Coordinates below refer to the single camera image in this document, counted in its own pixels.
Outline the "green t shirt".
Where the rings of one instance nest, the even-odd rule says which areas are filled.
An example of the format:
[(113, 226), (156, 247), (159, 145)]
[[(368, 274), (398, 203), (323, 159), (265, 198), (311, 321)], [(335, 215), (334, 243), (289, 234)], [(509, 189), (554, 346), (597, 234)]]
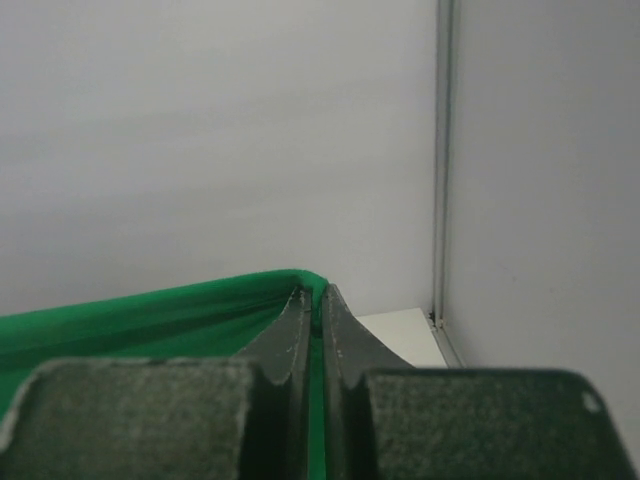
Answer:
[(271, 326), (295, 288), (310, 293), (310, 479), (327, 478), (321, 300), (329, 282), (307, 270), (257, 272), (159, 291), (5, 315), (1, 410), (53, 358), (231, 356)]

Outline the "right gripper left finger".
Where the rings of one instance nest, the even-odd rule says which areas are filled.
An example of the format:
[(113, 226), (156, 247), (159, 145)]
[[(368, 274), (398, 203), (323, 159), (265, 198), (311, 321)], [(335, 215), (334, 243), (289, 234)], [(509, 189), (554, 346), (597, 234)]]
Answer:
[(304, 479), (312, 296), (230, 357), (40, 364), (1, 422), (5, 479)]

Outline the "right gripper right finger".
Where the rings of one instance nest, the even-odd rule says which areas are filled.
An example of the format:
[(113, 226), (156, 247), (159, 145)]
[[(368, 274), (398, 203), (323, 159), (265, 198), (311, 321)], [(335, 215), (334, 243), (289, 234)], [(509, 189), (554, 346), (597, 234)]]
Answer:
[(331, 479), (634, 479), (600, 394), (558, 369), (417, 368), (322, 299)]

